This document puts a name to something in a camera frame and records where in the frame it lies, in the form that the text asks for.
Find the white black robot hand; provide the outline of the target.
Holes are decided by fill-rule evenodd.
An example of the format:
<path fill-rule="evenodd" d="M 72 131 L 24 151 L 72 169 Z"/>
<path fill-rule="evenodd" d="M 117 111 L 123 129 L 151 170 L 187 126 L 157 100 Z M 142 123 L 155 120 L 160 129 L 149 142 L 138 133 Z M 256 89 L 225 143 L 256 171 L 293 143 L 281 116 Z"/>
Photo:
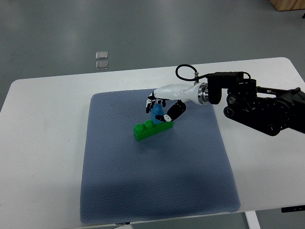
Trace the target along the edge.
<path fill-rule="evenodd" d="M 186 110 L 186 103 L 191 101 L 198 105 L 209 102 L 208 84 L 198 83 L 194 86 L 186 84 L 171 84 L 155 89 L 146 100 L 146 113 L 149 113 L 155 104 L 166 106 L 166 101 L 176 101 L 163 115 L 155 118 L 162 122 L 172 122 Z"/>

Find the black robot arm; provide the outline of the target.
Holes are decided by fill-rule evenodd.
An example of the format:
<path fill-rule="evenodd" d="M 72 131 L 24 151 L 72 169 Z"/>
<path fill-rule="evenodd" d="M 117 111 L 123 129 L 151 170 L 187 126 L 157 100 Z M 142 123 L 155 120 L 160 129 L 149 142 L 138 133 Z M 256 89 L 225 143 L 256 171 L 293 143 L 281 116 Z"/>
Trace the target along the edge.
<path fill-rule="evenodd" d="M 275 136 L 290 128 L 305 131 L 305 93 L 299 88 L 283 90 L 256 85 L 246 72 L 216 72 L 206 75 L 207 96 L 218 104 L 222 90 L 227 89 L 224 115 L 260 131 Z"/>

